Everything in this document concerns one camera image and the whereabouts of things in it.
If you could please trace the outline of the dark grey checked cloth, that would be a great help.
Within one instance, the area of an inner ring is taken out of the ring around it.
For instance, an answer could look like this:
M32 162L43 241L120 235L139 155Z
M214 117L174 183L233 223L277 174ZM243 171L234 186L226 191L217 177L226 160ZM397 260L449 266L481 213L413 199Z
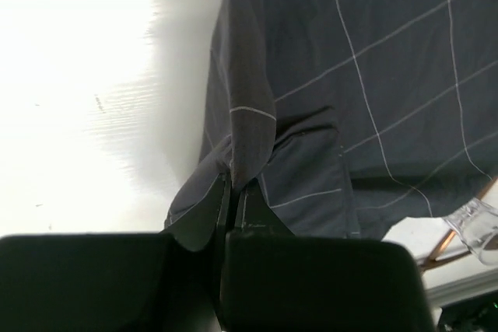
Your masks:
M497 175L497 0L222 0L199 163L295 233L380 239Z

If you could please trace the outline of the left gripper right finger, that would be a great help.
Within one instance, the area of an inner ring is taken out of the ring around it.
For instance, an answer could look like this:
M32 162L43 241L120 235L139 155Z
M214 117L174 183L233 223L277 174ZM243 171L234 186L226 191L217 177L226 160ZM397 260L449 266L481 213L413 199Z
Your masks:
M268 206L259 182L252 180L240 193L233 229L277 236L293 233Z

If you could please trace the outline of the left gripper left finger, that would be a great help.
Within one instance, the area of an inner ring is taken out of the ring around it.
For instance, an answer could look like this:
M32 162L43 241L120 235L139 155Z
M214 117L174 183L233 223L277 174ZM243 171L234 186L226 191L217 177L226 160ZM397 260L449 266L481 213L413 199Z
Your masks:
M203 251L216 233L219 220L222 225L226 222L223 216L230 206L230 192L230 176L218 175L205 196L167 226L167 234L189 252Z

